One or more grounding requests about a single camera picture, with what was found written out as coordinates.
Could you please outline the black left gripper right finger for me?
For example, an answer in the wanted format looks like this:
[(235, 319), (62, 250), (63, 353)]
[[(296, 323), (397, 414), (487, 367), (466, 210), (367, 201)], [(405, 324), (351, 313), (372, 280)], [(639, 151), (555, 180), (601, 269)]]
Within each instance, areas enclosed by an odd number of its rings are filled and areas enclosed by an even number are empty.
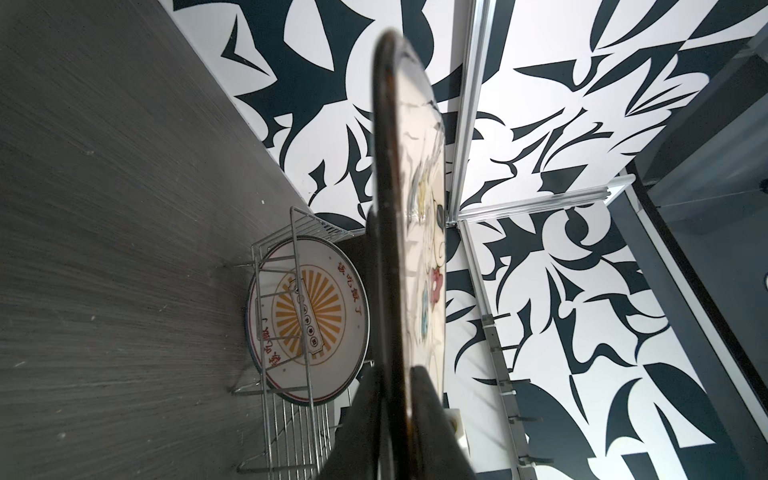
[(475, 479), (423, 366), (410, 370), (413, 453), (411, 479)]

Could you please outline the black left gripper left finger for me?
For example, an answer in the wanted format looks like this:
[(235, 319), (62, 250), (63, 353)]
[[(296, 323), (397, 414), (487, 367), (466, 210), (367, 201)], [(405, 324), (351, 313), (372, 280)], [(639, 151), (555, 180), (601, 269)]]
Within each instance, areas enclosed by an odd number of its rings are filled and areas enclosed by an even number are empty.
[(383, 384), (381, 366), (374, 366), (363, 376), (332, 452), (317, 479), (377, 478)]

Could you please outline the square floral plate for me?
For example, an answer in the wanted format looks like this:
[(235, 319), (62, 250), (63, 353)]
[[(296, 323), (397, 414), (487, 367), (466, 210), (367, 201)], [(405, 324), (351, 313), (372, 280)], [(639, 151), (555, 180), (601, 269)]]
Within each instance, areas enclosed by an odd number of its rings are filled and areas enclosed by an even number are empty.
[(396, 30), (372, 70), (374, 241), (392, 472), (417, 468), (411, 371), (443, 389), (446, 322), (445, 128), (425, 69)]

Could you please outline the black plate orange rim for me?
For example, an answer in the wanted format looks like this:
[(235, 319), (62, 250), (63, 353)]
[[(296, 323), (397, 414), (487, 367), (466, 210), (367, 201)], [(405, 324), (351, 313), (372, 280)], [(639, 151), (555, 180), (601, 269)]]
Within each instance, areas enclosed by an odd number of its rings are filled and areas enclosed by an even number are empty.
[(371, 282), (374, 280), (373, 273), (370, 271), (372, 267), (372, 260), (369, 255), (372, 250), (369, 245), (369, 240), (366, 232), (363, 229), (353, 231), (353, 236), (344, 239), (338, 243), (340, 249), (351, 261), (352, 266), (358, 272), (361, 279), (362, 286), (365, 290), (366, 300), (368, 302), (369, 311), (369, 344), (365, 355), (365, 361), (371, 365), (375, 365), (379, 360), (379, 340), (380, 332), (378, 325), (378, 318), (375, 308), (377, 307), (376, 300), (373, 298), (373, 285)]

